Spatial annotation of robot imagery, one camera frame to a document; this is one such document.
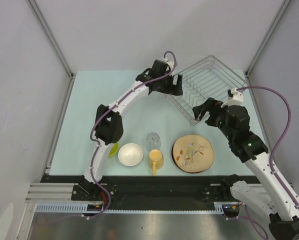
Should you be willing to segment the white bowl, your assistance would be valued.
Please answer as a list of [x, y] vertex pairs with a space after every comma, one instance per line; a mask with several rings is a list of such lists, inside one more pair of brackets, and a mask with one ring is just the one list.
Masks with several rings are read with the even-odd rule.
[[143, 149], [136, 143], [127, 143], [118, 151], [118, 160], [127, 167], [138, 165], [144, 157]]

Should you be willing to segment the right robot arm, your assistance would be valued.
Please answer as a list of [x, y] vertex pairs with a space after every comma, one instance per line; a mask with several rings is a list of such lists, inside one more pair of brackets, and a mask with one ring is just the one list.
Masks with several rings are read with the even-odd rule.
[[237, 156], [257, 177], [267, 197], [251, 189], [236, 174], [220, 188], [226, 201], [234, 198], [268, 221], [272, 236], [277, 240], [299, 239], [299, 196], [283, 178], [279, 170], [270, 164], [270, 154], [262, 139], [250, 130], [250, 116], [240, 105], [223, 105], [223, 102], [208, 98], [192, 109], [200, 121], [208, 113], [208, 126], [217, 127], [228, 140], [231, 152]]

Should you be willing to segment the clear glass tumbler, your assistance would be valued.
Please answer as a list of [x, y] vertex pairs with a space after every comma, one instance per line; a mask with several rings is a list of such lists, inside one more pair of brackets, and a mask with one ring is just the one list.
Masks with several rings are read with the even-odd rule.
[[161, 149], [160, 136], [155, 132], [149, 133], [146, 137], [145, 147], [148, 152], [152, 150], [160, 150]]

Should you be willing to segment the lime green bowl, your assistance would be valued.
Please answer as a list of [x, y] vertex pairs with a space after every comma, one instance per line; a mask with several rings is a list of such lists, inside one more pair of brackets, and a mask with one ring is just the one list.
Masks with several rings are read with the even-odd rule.
[[119, 143], [116, 142], [116, 143], [112, 146], [111, 150], [109, 151], [108, 156], [109, 156], [109, 157], [114, 156], [114, 155], [117, 153], [118, 149], [119, 149]]

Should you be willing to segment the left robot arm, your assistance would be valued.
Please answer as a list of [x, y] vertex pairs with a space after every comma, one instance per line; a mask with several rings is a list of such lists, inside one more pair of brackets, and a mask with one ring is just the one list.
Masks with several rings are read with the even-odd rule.
[[152, 92], [174, 96], [183, 94], [181, 74], [177, 76], [176, 84], [173, 84], [177, 65], [175, 58], [168, 60], [164, 57], [162, 60], [155, 60], [152, 67], [141, 72], [121, 97], [110, 105], [98, 106], [89, 136], [90, 140], [95, 142], [95, 150], [84, 174], [88, 183], [82, 189], [83, 195], [89, 200], [96, 199], [100, 189], [105, 189], [99, 183], [103, 177], [102, 171], [110, 150], [123, 136], [123, 118], [127, 112]]

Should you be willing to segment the beige bird plate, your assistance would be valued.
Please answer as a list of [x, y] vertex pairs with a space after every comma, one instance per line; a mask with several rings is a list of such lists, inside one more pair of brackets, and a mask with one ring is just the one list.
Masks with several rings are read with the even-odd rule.
[[184, 135], [177, 139], [172, 145], [171, 156], [175, 165], [189, 174], [208, 170], [215, 159], [211, 143], [197, 134]]

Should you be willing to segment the metal wire dish rack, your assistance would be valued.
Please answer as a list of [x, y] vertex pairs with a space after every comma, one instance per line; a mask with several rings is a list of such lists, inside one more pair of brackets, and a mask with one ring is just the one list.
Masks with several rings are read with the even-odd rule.
[[165, 97], [192, 126], [198, 123], [193, 107], [203, 104], [209, 97], [225, 102], [229, 89], [246, 85], [244, 77], [214, 55], [209, 55], [178, 73], [182, 75], [183, 95]]

